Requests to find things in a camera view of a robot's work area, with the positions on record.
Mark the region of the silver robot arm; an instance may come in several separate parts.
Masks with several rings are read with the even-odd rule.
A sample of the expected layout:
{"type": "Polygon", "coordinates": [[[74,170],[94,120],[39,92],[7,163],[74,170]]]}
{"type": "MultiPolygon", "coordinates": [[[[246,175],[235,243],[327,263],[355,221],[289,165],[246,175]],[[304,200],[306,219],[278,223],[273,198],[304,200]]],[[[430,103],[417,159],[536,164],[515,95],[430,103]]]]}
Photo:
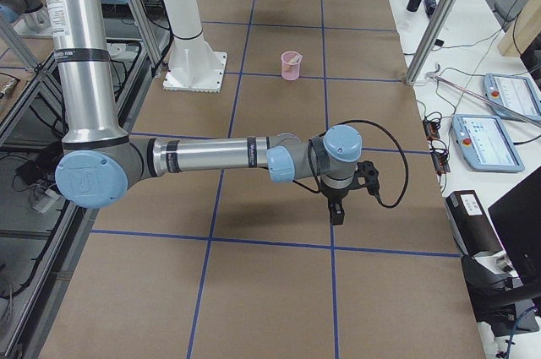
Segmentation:
{"type": "Polygon", "coordinates": [[[291,134],[240,139],[133,139],[117,119],[101,0],[46,0],[68,132],[56,172],[62,195],[87,209],[117,202],[137,182],[167,173],[264,168],[274,182],[312,177],[334,225],[343,199],[378,196],[378,172],[361,160],[360,133],[346,124],[301,141],[291,134]]]}

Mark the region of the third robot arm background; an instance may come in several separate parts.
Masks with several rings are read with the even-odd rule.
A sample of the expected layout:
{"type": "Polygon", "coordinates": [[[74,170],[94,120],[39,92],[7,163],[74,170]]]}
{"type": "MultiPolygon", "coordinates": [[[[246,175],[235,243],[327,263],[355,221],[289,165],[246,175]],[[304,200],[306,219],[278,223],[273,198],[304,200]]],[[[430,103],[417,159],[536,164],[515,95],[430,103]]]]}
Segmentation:
{"type": "Polygon", "coordinates": [[[42,0],[1,0],[1,15],[10,24],[23,19],[26,26],[34,32],[50,26],[48,12],[42,0]]]}

